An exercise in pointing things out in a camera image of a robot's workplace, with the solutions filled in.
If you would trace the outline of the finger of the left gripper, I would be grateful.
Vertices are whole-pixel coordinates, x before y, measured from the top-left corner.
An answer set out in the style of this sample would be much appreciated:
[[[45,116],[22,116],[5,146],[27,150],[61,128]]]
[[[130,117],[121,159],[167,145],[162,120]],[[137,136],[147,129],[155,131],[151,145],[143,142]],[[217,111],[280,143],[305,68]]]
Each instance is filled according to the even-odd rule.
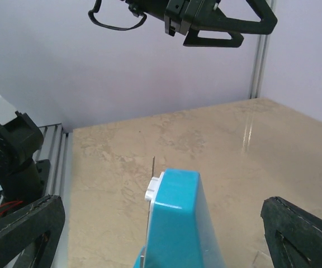
[[[197,10],[197,29],[204,31],[224,31],[241,34],[269,35],[278,20],[266,1],[246,0],[259,21],[241,20],[227,17],[216,6],[219,1],[202,1]]]
[[[183,42],[185,47],[240,47],[244,41],[242,34],[227,32],[230,39],[199,37],[199,30],[189,30]]]

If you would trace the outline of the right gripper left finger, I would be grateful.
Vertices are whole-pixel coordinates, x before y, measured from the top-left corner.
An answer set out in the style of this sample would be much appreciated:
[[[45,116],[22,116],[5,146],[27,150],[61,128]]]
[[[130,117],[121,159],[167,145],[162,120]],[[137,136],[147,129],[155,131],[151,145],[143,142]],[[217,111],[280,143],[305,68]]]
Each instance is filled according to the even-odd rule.
[[[24,250],[17,267],[51,267],[65,223],[63,201],[46,195],[0,219],[0,267]]]

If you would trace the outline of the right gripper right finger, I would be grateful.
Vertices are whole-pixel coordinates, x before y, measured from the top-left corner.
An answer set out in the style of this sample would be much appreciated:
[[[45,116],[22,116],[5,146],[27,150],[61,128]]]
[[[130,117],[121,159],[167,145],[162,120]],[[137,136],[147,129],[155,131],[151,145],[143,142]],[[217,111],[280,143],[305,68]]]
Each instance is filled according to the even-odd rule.
[[[274,267],[322,267],[322,219],[281,197],[266,199],[261,217]]]

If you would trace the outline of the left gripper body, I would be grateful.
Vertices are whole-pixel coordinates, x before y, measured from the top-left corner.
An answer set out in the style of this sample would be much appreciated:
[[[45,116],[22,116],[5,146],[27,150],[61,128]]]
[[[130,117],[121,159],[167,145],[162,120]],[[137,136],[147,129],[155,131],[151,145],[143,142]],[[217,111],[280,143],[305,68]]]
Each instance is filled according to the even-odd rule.
[[[194,24],[202,6],[209,5],[209,11],[218,8],[219,1],[126,1],[134,16],[151,15],[165,24],[165,32],[174,36],[177,32],[186,35],[200,31]]]

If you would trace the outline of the blue metronome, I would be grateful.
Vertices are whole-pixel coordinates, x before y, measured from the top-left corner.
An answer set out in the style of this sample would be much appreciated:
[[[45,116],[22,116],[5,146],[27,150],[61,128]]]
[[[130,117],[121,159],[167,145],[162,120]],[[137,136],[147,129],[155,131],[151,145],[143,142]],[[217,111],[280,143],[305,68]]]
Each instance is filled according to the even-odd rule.
[[[197,171],[166,169],[151,178],[145,245],[134,267],[225,267]]]

